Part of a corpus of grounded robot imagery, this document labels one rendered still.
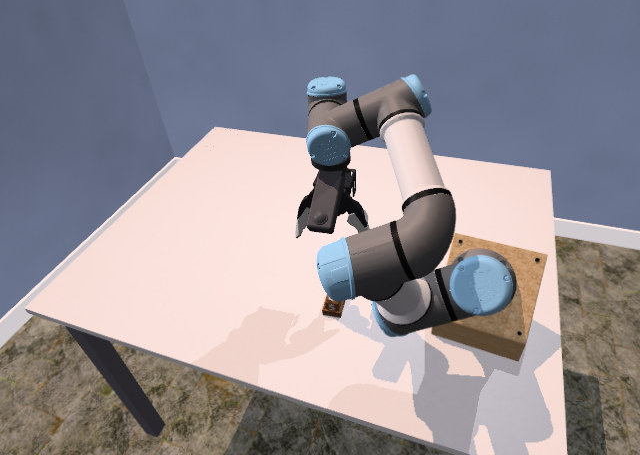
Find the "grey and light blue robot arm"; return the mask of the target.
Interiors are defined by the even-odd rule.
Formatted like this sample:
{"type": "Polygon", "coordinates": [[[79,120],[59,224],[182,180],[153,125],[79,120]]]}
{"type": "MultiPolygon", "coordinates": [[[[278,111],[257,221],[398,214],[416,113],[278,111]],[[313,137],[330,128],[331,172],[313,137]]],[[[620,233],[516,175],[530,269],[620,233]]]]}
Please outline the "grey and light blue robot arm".
{"type": "MultiPolygon", "coordinates": [[[[456,207],[424,131],[432,108],[419,78],[400,78],[349,102],[340,78],[317,78],[307,88],[311,158],[334,166],[352,147],[380,136],[403,199],[402,218],[319,249],[317,271],[326,294],[337,302],[359,296],[370,300],[389,337],[507,307],[517,280],[499,253],[471,249],[436,269],[454,236],[456,207]]],[[[309,231],[334,233],[344,182],[343,171],[319,170],[309,231]]]]}

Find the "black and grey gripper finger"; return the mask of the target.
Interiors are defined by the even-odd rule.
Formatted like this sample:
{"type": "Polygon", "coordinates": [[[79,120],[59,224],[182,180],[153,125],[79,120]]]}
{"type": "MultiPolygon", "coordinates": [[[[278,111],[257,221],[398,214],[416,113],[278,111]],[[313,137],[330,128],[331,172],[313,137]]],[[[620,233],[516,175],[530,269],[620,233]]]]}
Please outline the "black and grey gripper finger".
{"type": "Polygon", "coordinates": [[[311,207],[311,198],[312,196],[306,195],[301,201],[297,214],[295,238],[299,238],[303,232],[303,229],[306,228],[307,219],[311,207]]]}
{"type": "Polygon", "coordinates": [[[362,208],[361,204],[358,201],[354,200],[351,196],[350,199],[347,200],[347,202],[347,212],[349,214],[347,222],[349,223],[349,225],[356,228],[358,233],[369,230],[370,228],[368,224],[368,214],[362,208]]]}

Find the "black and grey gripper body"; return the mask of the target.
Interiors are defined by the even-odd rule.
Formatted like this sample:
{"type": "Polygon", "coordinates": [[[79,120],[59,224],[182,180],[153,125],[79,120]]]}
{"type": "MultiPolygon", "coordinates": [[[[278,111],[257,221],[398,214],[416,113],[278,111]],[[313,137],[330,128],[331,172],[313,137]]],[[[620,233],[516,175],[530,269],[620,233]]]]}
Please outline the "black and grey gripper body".
{"type": "MultiPolygon", "coordinates": [[[[349,169],[345,166],[348,166],[350,164],[351,161],[351,153],[348,154],[348,157],[341,163],[334,165],[334,166],[324,166],[321,164],[316,163],[312,158],[311,158],[311,163],[313,165],[313,167],[315,167],[316,169],[318,169],[318,173],[319,170],[321,171],[327,171],[327,172],[332,172],[332,171],[343,171],[345,174],[345,182],[344,182],[344,187],[343,187],[343,191],[342,191],[342,196],[341,196],[341,201],[340,201],[340,206],[339,206],[339,210],[338,210],[338,215],[340,216],[342,214],[345,214],[348,210],[348,202],[347,200],[350,199],[350,194],[352,192],[352,197],[355,196],[356,193],[356,169],[349,169]],[[344,169],[341,169],[344,168],[344,169]],[[351,175],[352,172],[352,175],[351,175]],[[354,180],[355,179],[355,180],[354,180]],[[354,187],[354,188],[353,188],[354,187]]],[[[310,192],[310,196],[312,196],[313,198],[313,194],[314,194],[314,190],[315,190],[315,186],[316,186],[316,181],[317,181],[317,177],[318,174],[313,182],[313,190],[311,190],[310,192]]],[[[311,198],[311,203],[312,203],[312,198],[311,198]]]]}

